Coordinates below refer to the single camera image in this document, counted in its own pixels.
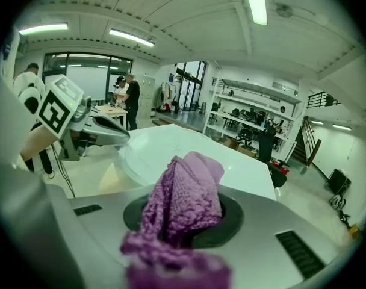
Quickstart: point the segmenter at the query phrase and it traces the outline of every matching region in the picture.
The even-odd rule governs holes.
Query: white shelf
[[[229,99],[230,101],[235,101],[235,102],[239,102],[239,103],[242,103],[242,104],[251,105],[253,107],[260,108],[260,109],[263,109],[265,111],[268,111],[269,113],[273,113],[274,115],[276,115],[278,117],[281,117],[283,119],[287,119],[289,121],[294,121],[293,117],[287,116],[286,114],[282,114],[280,111],[275,110],[275,109],[271,109],[268,106],[264,106],[264,105],[261,105],[261,104],[255,103],[255,102],[248,101],[247,99],[236,98],[234,96],[228,96],[228,95],[223,95],[223,94],[219,94],[219,93],[216,93],[215,97],[223,98],[223,99]]]
[[[217,132],[220,132],[224,135],[227,135],[229,137],[237,138],[237,133],[236,132],[230,131],[229,129],[222,128],[221,126],[208,124],[207,127],[211,128],[211,129],[213,129]],[[256,150],[259,150],[259,142],[255,141],[255,140],[252,140],[250,146],[253,147]],[[271,155],[272,155],[273,158],[278,159],[278,152],[275,151],[274,149],[273,149],[273,152],[271,153]]]
[[[245,121],[245,120],[236,118],[236,117],[233,117],[233,116],[231,116],[230,114],[227,114],[227,113],[220,113],[218,111],[211,111],[211,113],[215,114],[216,116],[225,117],[227,119],[231,119],[231,120],[237,121],[239,123],[243,123],[243,124],[249,125],[252,128],[256,128],[256,129],[258,129],[260,131],[263,131],[264,130],[264,128],[261,127],[261,126],[259,126],[259,125],[256,125],[254,123],[251,123],[251,122],[248,122],[248,121]],[[278,137],[279,139],[284,140],[284,141],[287,141],[288,140],[288,138],[286,138],[285,136],[279,135],[278,133],[275,134],[275,136]]]

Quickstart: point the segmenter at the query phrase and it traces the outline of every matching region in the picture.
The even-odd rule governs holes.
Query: floor
[[[182,113],[157,113],[157,116],[166,116],[178,122],[190,125],[191,127],[202,132],[206,124],[206,114],[197,113],[195,111],[182,111]]]
[[[152,120],[139,121],[139,128],[157,127]],[[43,176],[47,184],[55,184],[62,187],[68,198],[72,194],[60,174],[51,150],[48,151],[55,176],[49,179],[40,169],[40,161],[34,160],[38,174]],[[109,174],[112,157],[117,155],[115,147],[92,146],[88,148],[87,155],[79,162],[63,162],[69,178],[72,182],[76,197],[94,196],[109,191],[101,189],[101,181]],[[288,181],[277,189],[277,200],[293,210],[299,216],[324,232],[341,250],[346,249],[351,238],[346,227],[342,224],[337,213],[330,207],[328,200],[332,194],[324,187],[324,177],[312,166],[305,170],[295,161],[290,161],[291,170],[288,173]]]

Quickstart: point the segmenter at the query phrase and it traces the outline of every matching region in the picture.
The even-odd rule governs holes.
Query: white ceiling
[[[293,7],[279,17],[276,3]],[[268,25],[253,23],[248,0],[36,0],[18,28],[67,22],[67,31],[27,37],[28,50],[84,45],[126,50],[161,64],[217,60],[301,77],[317,74],[359,46],[334,0],[266,0]],[[108,34],[111,28],[151,39],[153,48]]]

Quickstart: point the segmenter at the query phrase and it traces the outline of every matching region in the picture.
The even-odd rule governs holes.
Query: white floor
[[[138,128],[153,126],[156,127],[152,120],[138,122]],[[48,151],[48,154],[55,176],[53,179],[48,179],[46,175],[43,175],[44,181],[47,184],[61,186],[67,197],[72,198],[65,180],[58,170],[52,151]],[[76,197],[110,192],[109,188],[101,186],[101,182],[107,175],[110,175],[112,157],[115,155],[117,155],[117,151],[112,146],[92,146],[88,148],[87,155],[82,157],[79,162],[63,162]],[[42,174],[39,162],[39,159],[34,160],[34,165],[37,172]],[[336,211],[328,204],[332,194],[323,188],[323,180],[318,177],[318,173],[315,173],[315,169],[312,167],[305,174],[301,174],[297,169],[290,170],[288,181],[283,187],[277,189],[276,195],[279,202],[324,232],[341,250],[350,244],[351,238],[346,227],[339,220]]]

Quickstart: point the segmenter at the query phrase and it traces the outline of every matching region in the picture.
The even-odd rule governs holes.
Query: cabinet
[[[155,79],[144,75],[135,75],[135,79],[138,81],[140,86],[137,120],[149,119],[151,117]]]

